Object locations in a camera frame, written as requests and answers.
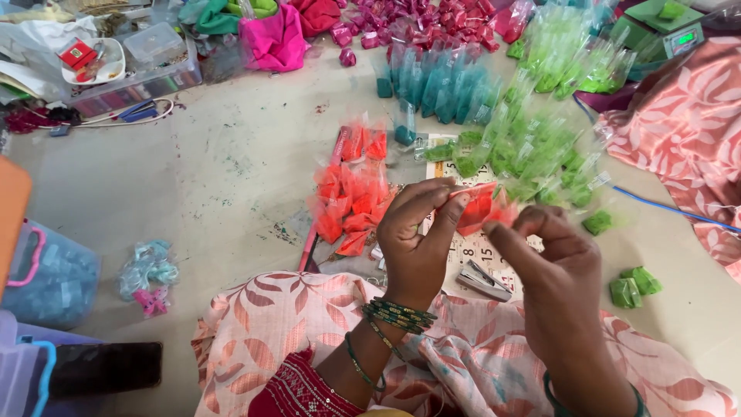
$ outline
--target pink handle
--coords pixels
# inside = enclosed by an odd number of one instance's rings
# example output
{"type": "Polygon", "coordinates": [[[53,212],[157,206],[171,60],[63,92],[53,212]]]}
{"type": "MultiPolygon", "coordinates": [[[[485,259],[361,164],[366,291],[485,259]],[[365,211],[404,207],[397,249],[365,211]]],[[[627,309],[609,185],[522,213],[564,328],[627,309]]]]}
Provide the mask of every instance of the pink handle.
{"type": "Polygon", "coordinates": [[[39,236],[39,242],[36,244],[36,249],[33,250],[33,256],[31,257],[31,269],[26,274],[26,279],[23,281],[8,281],[7,286],[24,286],[31,282],[33,276],[36,275],[36,271],[39,269],[39,258],[41,257],[41,250],[46,244],[46,233],[38,227],[31,226],[31,231],[39,236]]]}

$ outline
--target mobile phone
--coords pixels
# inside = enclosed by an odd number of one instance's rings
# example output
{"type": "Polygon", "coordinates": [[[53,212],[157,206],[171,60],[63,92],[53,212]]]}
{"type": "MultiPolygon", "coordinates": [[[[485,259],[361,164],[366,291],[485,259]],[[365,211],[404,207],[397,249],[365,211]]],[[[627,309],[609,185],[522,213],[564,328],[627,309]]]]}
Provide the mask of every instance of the mobile phone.
{"type": "Polygon", "coordinates": [[[63,344],[49,380],[49,398],[103,395],[159,385],[162,344],[63,344]]]}

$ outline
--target calendar page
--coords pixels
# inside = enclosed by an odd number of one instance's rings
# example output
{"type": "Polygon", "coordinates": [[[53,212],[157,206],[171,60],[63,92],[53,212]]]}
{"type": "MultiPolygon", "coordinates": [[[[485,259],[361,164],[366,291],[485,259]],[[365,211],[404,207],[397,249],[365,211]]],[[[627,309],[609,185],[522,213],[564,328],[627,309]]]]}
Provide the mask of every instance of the calendar page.
{"type": "MultiPolygon", "coordinates": [[[[433,140],[455,136],[430,134],[429,137],[430,140],[433,140]]],[[[463,179],[460,174],[458,174],[458,170],[453,161],[428,163],[426,177],[455,177],[457,184],[466,186],[490,183],[496,179],[496,176],[487,165],[482,166],[481,169],[479,169],[478,174],[472,178],[463,179]]],[[[427,234],[427,231],[434,221],[434,215],[435,214],[432,213],[422,223],[423,234],[427,234]]],[[[530,243],[530,246],[533,246],[538,252],[543,250],[543,243],[540,237],[530,236],[528,238],[528,243],[530,243]]],[[[520,283],[519,277],[517,277],[517,274],[512,267],[510,267],[509,264],[499,256],[483,232],[470,234],[466,237],[463,237],[456,232],[453,236],[453,242],[451,243],[451,248],[448,252],[448,263],[445,269],[445,283],[442,286],[446,292],[451,293],[452,295],[486,298],[486,296],[481,295],[474,290],[470,290],[465,285],[456,281],[458,274],[469,259],[478,263],[479,266],[489,273],[489,275],[500,280],[503,284],[509,287],[512,291],[510,302],[522,300],[522,283],[520,283]]]]}

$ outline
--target green weighing scale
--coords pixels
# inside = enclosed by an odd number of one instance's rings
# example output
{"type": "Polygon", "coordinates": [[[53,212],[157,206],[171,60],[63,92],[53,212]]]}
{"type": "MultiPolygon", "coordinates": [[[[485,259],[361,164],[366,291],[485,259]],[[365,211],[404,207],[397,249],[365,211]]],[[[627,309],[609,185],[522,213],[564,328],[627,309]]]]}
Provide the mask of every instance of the green weighing scale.
{"type": "Polygon", "coordinates": [[[700,19],[704,14],[687,7],[687,10],[675,20],[659,17],[666,0],[647,0],[627,9],[611,33],[623,33],[630,29],[625,46],[637,50],[647,36],[658,36],[664,48],[657,48],[651,62],[665,61],[687,52],[705,41],[702,35],[700,19]]]}

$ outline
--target orange phone case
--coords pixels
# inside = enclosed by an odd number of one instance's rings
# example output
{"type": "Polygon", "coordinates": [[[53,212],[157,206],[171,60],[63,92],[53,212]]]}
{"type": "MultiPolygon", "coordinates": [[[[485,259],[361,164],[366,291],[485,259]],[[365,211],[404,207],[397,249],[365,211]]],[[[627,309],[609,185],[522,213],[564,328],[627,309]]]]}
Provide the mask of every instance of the orange phone case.
{"type": "Polygon", "coordinates": [[[0,156],[0,300],[10,263],[16,251],[18,235],[31,195],[31,177],[26,170],[0,156]]]}

